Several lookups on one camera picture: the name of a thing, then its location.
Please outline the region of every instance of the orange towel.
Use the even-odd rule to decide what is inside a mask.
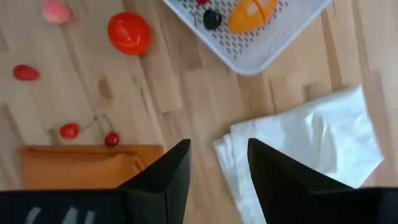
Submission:
[[[19,151],[25,189],[109,189],[162,156],[161,146],[26,146]]]

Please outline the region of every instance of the white towel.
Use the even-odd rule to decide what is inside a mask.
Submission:
[[[319,98],[282,114],[234,124],[231,133],[216,140],[214,147],[244,224],[266,223],[251,181],[249,138],[257,138],[354,188],[384,158],[361,87]]]

